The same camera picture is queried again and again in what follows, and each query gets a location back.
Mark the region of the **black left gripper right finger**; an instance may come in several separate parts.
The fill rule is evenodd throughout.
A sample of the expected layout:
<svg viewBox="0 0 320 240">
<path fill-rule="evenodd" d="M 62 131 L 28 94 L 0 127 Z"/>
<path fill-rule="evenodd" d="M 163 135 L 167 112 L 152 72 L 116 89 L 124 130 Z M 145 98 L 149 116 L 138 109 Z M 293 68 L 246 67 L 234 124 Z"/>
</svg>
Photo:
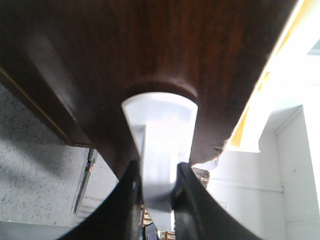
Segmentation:
<svg viewBox="0 0 320 240">
<path fill-rule="evenodd" d="M 177 240 L 259 240 L 207 192 L 188 163 L 177 166 L 172 207 Z"/>
</svg>

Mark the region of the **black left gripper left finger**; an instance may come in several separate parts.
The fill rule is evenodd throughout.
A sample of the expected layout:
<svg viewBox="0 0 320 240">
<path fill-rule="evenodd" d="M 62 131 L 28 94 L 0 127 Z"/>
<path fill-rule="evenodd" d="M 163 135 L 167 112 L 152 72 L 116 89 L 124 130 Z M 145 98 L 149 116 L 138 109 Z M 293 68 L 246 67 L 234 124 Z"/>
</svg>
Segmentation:
<svg viewBox="0 0 320 240">
<path fill-rule="evenodd" d="M 141 233 L 141 177 L 137 160 L 105 201 L 61 240 L 138 240 Z"/>
</svg>

